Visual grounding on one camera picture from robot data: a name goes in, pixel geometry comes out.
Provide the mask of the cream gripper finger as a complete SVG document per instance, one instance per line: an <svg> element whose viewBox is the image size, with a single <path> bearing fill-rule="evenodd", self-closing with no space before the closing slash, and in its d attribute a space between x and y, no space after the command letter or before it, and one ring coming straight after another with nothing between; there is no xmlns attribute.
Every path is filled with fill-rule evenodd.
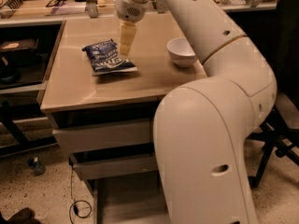
<svg viewBox="0 0 299 224"><path fill-rule="evenodd" d="M136 27L131 21L124 21L120 26L120 54L127 56L135 39Z"/></svg>

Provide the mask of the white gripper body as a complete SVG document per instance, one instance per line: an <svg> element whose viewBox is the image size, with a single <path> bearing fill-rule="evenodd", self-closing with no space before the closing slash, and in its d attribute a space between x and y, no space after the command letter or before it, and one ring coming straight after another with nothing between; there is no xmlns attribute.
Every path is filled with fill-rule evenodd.
<svg viewBox="0 0 299 224"><path fill-rule="evenodd" d="M115 0L115 8L123 21L139 22L145 15L149 0Z"/></svg>

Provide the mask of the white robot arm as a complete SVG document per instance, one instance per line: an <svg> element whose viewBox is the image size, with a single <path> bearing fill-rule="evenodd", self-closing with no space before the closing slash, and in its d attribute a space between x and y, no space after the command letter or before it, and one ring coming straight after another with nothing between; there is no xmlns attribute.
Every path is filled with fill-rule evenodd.
<svg viewBox="0 0 299 224"><path fill-rule="evenodd" d="M149 0L116 0L118 15ZM275 75L213 0L164 0L206 77L170 91L153 123L172 224L258 224L244 158L246 138L277 96Z"/></svg>

